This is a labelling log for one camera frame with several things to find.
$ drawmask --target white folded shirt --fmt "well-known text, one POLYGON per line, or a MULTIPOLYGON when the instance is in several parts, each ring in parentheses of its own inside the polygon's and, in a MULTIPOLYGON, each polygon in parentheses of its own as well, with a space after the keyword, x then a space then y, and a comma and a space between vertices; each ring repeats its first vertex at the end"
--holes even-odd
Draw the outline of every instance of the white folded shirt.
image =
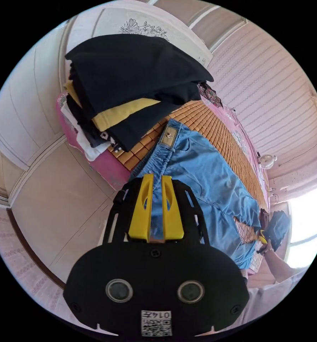
POLYGON ((64 103, 63 107, 61 108, 61 112, 68 119, 68 121, 73 125, 73 127, 77 130, 76 141, 83 149, 88 161, 94 161, 99 155, 101 155, 111 145, 109 141, 106 141, 103 144, 95 148, 91 147, 90 142, 87 140, 85 134, 83 133, 83 130, 78 125, 76 119, 71 113, 67 105, 67 102, 64 103))

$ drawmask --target bright window light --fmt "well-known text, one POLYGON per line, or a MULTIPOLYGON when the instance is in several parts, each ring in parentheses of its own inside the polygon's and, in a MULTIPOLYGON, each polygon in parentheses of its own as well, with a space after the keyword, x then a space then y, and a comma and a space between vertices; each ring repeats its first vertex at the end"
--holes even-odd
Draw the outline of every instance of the bright window light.
POLYGON ((291 246, 287 263, 290 267, 305 267, 317 254, 317 189, 290 201, 292 215, 291 246), (293 245, 305 239, 308 241, 293 245))

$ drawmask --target bed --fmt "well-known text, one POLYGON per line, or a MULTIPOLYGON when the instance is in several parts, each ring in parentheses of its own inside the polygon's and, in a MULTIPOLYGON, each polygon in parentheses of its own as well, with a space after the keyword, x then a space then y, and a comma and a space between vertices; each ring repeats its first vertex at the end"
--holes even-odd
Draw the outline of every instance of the bed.
MULTIPOLYGON (((62 93, 56 103, 57 114, 68 143, 83 153, 76 141, 76 131, 61 113, 66 93, 62 93)), ((128 181, 131 171, 155 146, 165 124, 173 118, 205 136, 222 154, 232 170, 241 179, 248 192, 255 198, 260 208, 269 212, 269 193, 267 177, 257 162, 257 153, 245 130, 238 121, 235 112, 226 106, 216 107, 202 97, 201 101, 191 101, 157 123, 142 140, 130 151, 112 152, 112 148, 89 161, 91 168, 97 171, 115 190, 120 190, 128 181)), ((255 240, 252 227, 236 220, 238 232, 244 243, 255 240)), ((255 254, 250 265, 250 272, 256 273, 261 263, 261 256, 255 254)))
MULTIPOLYGON (((203 41, 176 17, 158 7, 132 0, 109 2, 73 18, 65 51, 70 51, 91 37, 115 33, 160 36, 194 57, 204 67, 207 67, 213 58, 203 41)), ((66 61, 65 67, 62 68, 62 84, 68 79, 69 68, 70 63, 66 61)), ((76 142, 73 127, 61 114, 60 106, 64 100, 65 94, 62 93, 57 100, 60 123, 68 143, 83 152, 76 142)), ((217 108, 206 98, 202 98, 201 101, 187 103, 170 117, 208 138, 257 200, 260 208, 269 212, 266 174, 259 168, 255 148, 234 111, 226 106, 217 108)), ((115 190, 120 190, 128 181, 131 170, 154 147, 168 119, 157 123, 130 152, 114 153, 111 149, 106 150, 96 160, 89 162, 91 168, 101 174, 115 190)), ((247 243, 255 238, 252 227, 239 222, 236 224, 243 242, 247 243)), ((258 271, 260 261, 261 256, 255 254, 250 266, 251 272, 258 271)))

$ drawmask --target qr code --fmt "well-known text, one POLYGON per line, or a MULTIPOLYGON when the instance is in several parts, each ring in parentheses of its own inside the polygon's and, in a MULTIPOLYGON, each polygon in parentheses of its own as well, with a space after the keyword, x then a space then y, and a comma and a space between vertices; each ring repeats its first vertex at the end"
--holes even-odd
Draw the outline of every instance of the qr code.
POLYGON ((142 310, 142 336, 172 336, 171 311, 142 310))

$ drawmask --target dark blue cloth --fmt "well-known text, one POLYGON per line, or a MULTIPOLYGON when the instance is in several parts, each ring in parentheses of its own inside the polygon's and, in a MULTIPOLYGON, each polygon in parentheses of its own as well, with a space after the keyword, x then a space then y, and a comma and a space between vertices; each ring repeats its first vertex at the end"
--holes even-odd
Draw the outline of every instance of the dark blue cloth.
POLYGON ((234 217, 258 230, 257 201, 206 138, 175 120, 169 120, 167 125, 176 129, 172 146, 162 142, 163 133, 132 174, 154 175, 151 236, 163 238, 161 177, 169 175, 192 189, 204 213, 211 246, 226 253, 239 268, 249 268, 255 242, 242 242, 234 217))
POLYGON ((284 211, 275 211, 273 213, 272 218, 264 231, 264 236, 266 239, 271 240, 271 246, 275 252, 288 232, 290 224, 291 219, 284 211))

